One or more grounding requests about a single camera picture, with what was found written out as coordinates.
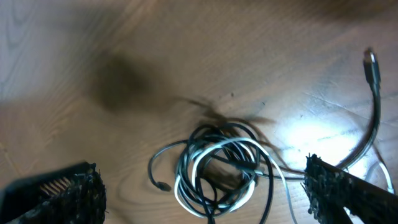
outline wooden surface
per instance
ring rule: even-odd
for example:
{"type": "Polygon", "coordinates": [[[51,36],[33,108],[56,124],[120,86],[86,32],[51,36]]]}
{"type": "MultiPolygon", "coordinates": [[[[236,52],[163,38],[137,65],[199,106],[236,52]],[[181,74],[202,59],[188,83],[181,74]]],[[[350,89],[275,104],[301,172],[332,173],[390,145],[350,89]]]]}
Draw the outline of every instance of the wooden surface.
{"type": "MultiPolygon", "coordinates": [[[[146,165],[186,138],[212,106],[256,121],[292,168],[336,164],[363,134],[371,45],[382,72],[375,146],[398,186],[398,4],[389,0],[0,1],[0,186],[87,160],[108,189],[106,223],[205,223],[159,192],[146,165]]],[[[179,149],[155,164],[172,184],[179,149]]],[[[363,177],[374,151],[350,172],[363,177]]],[[[378,169],[371,179],[385,188],[378,169]]],[[[299,223],[316,223],[299,183],[299,223]]],[[[263,180],[217,223],[258,223],[263,180]]],[[[276,183],[268,223],[292,223],[276,183]]]]}

